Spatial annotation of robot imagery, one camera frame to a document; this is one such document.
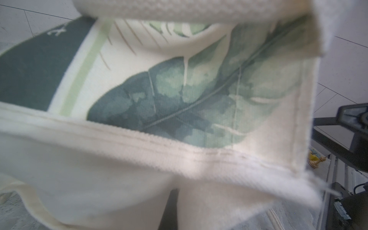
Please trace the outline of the floral canvas tote bag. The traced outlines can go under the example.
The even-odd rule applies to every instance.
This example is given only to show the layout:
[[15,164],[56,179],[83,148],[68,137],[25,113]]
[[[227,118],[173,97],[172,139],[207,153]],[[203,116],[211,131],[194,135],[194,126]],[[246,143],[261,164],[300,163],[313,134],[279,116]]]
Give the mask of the floral canvas tote bag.
[[1,193],[53,230],[229,230],[307,169],[321,56],[353,1],[74,1],[1,55]]

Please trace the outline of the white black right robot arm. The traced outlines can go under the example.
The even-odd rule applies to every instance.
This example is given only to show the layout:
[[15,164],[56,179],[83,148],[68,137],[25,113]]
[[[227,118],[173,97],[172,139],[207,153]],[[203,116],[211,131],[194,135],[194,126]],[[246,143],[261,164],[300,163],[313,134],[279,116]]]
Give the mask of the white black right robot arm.
[[331,136],[316,129],[311,138],[347,166],[362,172],[368,171],[368,104],[343,105],[334,117],[319,117],[313,120],[313,127],[340,127],[348,130],[346,141],[333,140]]

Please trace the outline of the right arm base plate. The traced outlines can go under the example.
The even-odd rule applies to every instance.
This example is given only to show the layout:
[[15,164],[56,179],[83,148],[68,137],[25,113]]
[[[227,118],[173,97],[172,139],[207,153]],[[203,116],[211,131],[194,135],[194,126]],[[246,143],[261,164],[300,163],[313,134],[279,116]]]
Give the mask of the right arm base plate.
[[327,230],[368,229],[368,184],[354,187],[350,194],[336,198],[327,219]]

